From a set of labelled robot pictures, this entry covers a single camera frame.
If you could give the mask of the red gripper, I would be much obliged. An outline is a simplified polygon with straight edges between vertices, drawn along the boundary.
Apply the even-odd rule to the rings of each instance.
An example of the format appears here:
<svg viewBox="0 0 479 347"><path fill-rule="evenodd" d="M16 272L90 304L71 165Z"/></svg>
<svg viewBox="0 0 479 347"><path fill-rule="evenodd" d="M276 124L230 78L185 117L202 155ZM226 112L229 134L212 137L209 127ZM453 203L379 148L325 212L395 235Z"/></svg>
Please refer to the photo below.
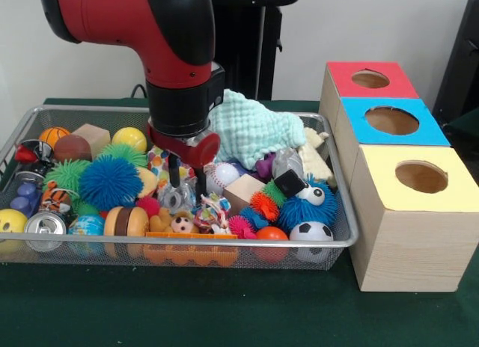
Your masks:
<svg viewBox="0 0 479 347"><path fill-rule="evenodd" d="M173 188L180 186L180 160L196 169L196 194L201 197L207 193L207 177L203 167L216 157L221 139L210 130L204 130L191 138L178 138L158 132L151 121L147 122L147 133L152 143L175 156L169 156L169 180Z"/></svg>

